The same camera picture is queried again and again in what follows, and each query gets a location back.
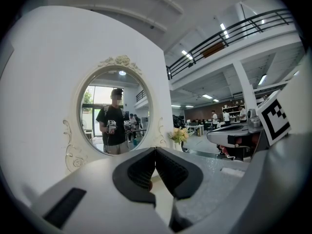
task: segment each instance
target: ornate mirror frame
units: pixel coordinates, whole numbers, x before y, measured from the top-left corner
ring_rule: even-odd
[[[106,158],[108,156],[114,156],[107,153],[102,153],[97,148],[95,148],[92,143],[87,139],[85,135],[81,121],[80,121],[80,108],[81,101],[83,98],[84,91],[89,86],[90,82],[100,74],[103,74],[108,71],[119,70],[125,71],[132,77],[136,78],[139,83],[144,88],[146,98],[149,103],[149,124],[147,127],[146,134],[144,135],[142,141],[133,149],[138,149],[147,135],[152,135],[153,133],[150,131],[154,129],[154,114],[153,114],[153,90],[152,88],[145,83],[144,75],[137,67],[134,62],[130,62],[130,59],[126,56],[118,56],[116,58],[109,57],[105,61],[101,61],[92,72],[88,73],[85,78],[81,81],[81,83],[77,86],[75,90],[75,94],[73,96],[73,100],[71,103],[70,116],[63,120],[63,124],[66,126],[66,130],[64,132],[65,135],[68,136],[68,145],[66,147],[66,155],[65,155],[65,163],[70,172],[75,171],[80,166],[91,162],[93,160],[97,160],[100,158]],[[158,131],[160,133],[160,143],[165,142],[163,135],[160,132],[161,126],[159,126],[160,121],[158,122]]]

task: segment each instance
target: tree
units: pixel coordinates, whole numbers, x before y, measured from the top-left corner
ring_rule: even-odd
[[[92,104],[93,100],[91,99],[91,97],[92,94],[89,92],[89,90],[86,90],[83,95],[83,104]],[[83,110],[89,112],[91,108],[84,107]]]

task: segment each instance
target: man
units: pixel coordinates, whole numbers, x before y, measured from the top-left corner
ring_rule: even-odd
[[[141,120],[140,120],[140,118],[137,115],[134,115],[134,117],[135,117],[135,120],[136,120],[136,130],[139,130],[140,129]],[[141,131],[138,131],[137,135],[139,137],[141,137],[142,136]]]
[[[104,152],[109,154],[122,154],[129,151],[123,123],[124,118],[118,106],[121,98],[122,89],[114,89],[111,92],[112,104],[102,108],[97,115],[99,130],[103,135]],[[109,130],[110,128],[107,127],[109,120],[116,122],[117,128],[115,130]]]
[[[133,114],[130,114],[130,123],[131,123],[131,132],[132,132],[132,129],[135,129],[136,128],[136,119],[133,117]],[[129,133],[128,134],[128,138],[129,138],[129,143],[131,142],[131,135],[132,133]],[[137,138],[137,133],[136,132],[133,132],[133,139],[136,139]]]
[[[240,113],[239,113],[239,120],[240,120],[240,122],[241,123],[246,122],[246,109],[243,108],[242,106],[239,106],[238,109],[240,111]]]
[[[212,119],[213,119],[213,128],[216,129],[216,126],[218,124],[218,116],[215,114],[215,111],[212,110],[211,111],[213,116],[212,116]]]
[[[230,124],[230,114],[227,113],[226,111],[223,111],[223,117],[224,117],[224,123]]]

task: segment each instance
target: ceiling light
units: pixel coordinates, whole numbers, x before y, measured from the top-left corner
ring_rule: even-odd
[[[212,99],[212,97],[209,95],[203,95],[203,97],[208,98],[208,99]]]
[[[261,84],[263,83],[263,81],[264,81],[264,79],[265,79],[266,76],[267,76],[267,75],[264,75],[264,76],[261,78],[261,80],[260,80],[260,82],[259,82],[258,85],[261,85]]]

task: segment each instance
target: white column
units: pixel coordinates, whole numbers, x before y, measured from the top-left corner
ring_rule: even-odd
[[[240,61],[233,62],[234,68],[237,72],[240,84],[243,89],[243,95],[245,100],[245,109],[248,111],[250,108],[256,108],[257,102],[255,100],[254,89],[252,85],[250,85],[244,67]]]

